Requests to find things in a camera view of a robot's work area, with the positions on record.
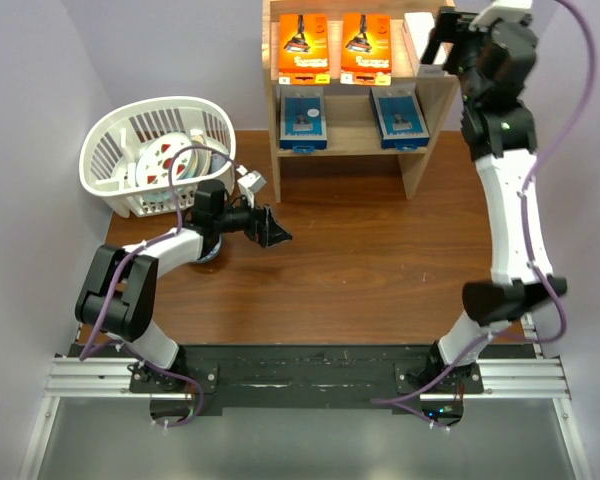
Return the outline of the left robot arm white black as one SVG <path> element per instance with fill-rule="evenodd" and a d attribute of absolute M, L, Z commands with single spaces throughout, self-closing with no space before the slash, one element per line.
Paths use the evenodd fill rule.
<path fill-rule="evenodd" d="M 76 320 L 128 348 L 165 392 L 185 387 L 191 374 L 184 348 L 153 319 L 158 279 L 188 263 L 217 255 L 225 233 L 242 232 L 262 248 L 290 241 L 292 234 L 245 194 L 230 200 L 224 184 L 206 180 L 194 194 L 183 225 L 146 243 L 96 250 L 75 305 Z"/>

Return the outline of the wooden two-tier shelf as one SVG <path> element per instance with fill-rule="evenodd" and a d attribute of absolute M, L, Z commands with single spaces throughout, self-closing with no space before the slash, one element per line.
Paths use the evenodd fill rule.
<path fill-rule="evenodd" d="M 264 1 L 262 3 L 261 57 L 267 103 L 269 148 L 274 198 L 282 200 L 281 163 L 283 158 L 301 155 L 279 146 L 278 53 L 279 20 L 283 14 L 324 13 L 329 19 L 329 53 L 331 83 L 325 93 L 327 148 L 316 152 L 320 157 L 392 155 L 398 159 L 404 192 L 412 199 L 445 124 L 458 92 L 457 80 L 449 75 L 419 77 L 418 59 L 410 34 L 403 30 L 407 12 L 436 14 L 442 7 L 452 8 L 453 1 Z M 383 149 L 374 125 L 366 86 L 339 82 L 340 49 L 343 44 L 342 16 L 348 12 L 381 13 L 391 17 L 392 83 L 413 83 L 426 126 L 428 145 L 415 151 Z"/>

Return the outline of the blue patterned small bowl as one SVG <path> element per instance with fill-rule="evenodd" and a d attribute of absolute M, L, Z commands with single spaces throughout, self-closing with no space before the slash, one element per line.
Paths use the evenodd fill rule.
<path fill-rule="evenodd" d="M 203 257 L 194 261 L 194 264 L 205 264 L 216 258 L 222 248 L 223 237 L 219 236 L 216 245 Z"/>

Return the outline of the blue razor box grey back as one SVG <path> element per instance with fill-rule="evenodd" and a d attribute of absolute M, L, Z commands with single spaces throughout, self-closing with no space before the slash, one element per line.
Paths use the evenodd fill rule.
<path fill-rule="evenodd" d="M 415 151 L 428 145 L 429 130 L 414 83 L 372 87 L 369 99 L 382 149 Z"/>

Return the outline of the orange razor package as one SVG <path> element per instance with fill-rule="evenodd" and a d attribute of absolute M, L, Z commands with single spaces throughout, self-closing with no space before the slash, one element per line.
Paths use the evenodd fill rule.
<path fill-rule="evenodd" d="M 329 57 L 326 14 L 280 16 L 279 85 L 328 85 L 331 81 Z"/>
<path fill-rule="evenodd" d="M 391 84 L 391 17 L 345 13 L 342 23 L 340 83 L 384 87 Z"/>

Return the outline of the white slim razor box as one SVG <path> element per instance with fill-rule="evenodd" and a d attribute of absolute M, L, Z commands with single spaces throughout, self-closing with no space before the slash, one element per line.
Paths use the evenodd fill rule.
<path fill-rule="evenodd" d="M 435 17 L 430 12 L 405 13 L 402 34 L 411 60 L 414 73 L 418 77 L 444 77 L 443 66 L 451 46 L 442 43 L 432 64 L 422 64 L 421 57 L 429 42 L 429 35 L 435 25 Z"/>

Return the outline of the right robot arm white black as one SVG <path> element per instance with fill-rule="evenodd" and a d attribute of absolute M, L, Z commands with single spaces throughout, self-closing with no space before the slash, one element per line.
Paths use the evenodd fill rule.
<path fill-rule="evenodd" d="M 484 191 L 492 241 L 491 277 L 468 282 L 463 311 L 434 342 L 423 370 L 409 375 L 417 394 L 449 392 L 510 325 L 567 291 L 544 248 L 532 169 L 537 137 L 520 95 L 536 63 L 538 39 L 526 7 L 495 1 L 480 13 L 438 10 L 423 65 L 448 43 L 445 72 L 458 78 L 461 132 Z"/>

